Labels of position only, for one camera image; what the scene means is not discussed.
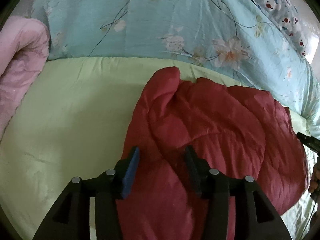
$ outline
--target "pink blanket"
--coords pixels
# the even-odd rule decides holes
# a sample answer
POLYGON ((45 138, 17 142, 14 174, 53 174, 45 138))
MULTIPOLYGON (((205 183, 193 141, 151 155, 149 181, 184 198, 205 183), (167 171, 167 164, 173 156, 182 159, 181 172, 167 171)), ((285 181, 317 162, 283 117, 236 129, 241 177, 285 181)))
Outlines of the pink blanket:
POLYGON ((49 55, 49 31, 36 19, 9 17, 0 32, 0 140, 49 55))

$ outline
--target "light blue floral comforter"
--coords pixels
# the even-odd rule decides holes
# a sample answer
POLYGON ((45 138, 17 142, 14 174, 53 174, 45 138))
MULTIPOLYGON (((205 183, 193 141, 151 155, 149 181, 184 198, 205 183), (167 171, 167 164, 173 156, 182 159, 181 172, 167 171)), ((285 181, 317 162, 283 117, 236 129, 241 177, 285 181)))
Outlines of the light blue floral comforter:
POLYGON ((174 58, 259 89, 308 120, 320 138, 320 88, 310 65, 251 0, 36 0, 49 59, 174 58))

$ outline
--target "black plastic bracket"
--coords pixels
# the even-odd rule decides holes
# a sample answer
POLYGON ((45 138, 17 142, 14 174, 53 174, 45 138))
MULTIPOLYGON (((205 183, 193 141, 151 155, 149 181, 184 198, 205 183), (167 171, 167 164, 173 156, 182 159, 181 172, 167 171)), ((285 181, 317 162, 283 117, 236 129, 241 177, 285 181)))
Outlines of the black plastic bracket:
POLYGON ((187 146, 185 162, 197 194, 209 199, 202 240, 226 240, 229 197, 236 197, 235 240, 292 240, 280 215, 251 176, 229 178, 187 146))
POLYGON ((129 195, 139 158, 139 148, 133 147, 127 159, 97 178, 74 177, 50 208, 33 240, 90 240, 90 197, 95 197, 97 240, 122 240, 115 200, 129 195))
POLYGON ((318 156, 320 154, 320 140, 313 136, 307 136, 303 133, 297 133, 298 139, 301 141, 302 144, 307 146, 311 151, 314 151, 318 156))

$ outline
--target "red quilt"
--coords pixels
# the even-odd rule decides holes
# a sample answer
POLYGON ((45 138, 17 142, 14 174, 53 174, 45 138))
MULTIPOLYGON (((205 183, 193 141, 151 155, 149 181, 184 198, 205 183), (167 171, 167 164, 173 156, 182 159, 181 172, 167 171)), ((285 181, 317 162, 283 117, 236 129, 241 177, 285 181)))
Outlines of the red quilt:
MULTIPOLYGON (((199 240, 208 202, 191 190, 184 148, 229 177, 253 176, 280 214, 307 186, 302 145, 289 110, 267 91, 226 87, 206 78, 180 80, 176 67, 157 71, 133 112, 123 158, 140 148, 132 193, 117 202, 125 240, 199 240)), ((228 239, 235 206, 230 201, 228 239)))

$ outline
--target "mattress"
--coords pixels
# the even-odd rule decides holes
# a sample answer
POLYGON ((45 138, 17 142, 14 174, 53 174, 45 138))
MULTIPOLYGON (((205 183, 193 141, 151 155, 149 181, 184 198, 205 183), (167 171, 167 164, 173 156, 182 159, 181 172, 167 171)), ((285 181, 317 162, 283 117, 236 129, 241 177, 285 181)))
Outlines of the mattress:
MULTIPOLYGON (((181 79, 206 77, 242 85, 189 63, 151 58, 73 58, 47 62, 10 121, 0 144, 0 205, 23 239, 32 239, 45 214, 74 176, 89 179, 120 159, 132 112, 154 72, 177 66, 181 79)), ((309 134, 291 111, 295 132, 309 134)), ((309 171, 316 156, 306 149, 309 171)), ((283 216, 293 239, 310 217, 305 192, 283 216)), ((94 221, 91 220, 94 237, 94 221)))
POLYGON ((50 30, 50 60, 153 57, 193 63, 270 91, 320 137, 320 86, 305 59, 308 35, 296 27, 304 19, 288 0, 270 0, 282 8, 273 11, 264 1, 35 0, 31 16, 50 30))

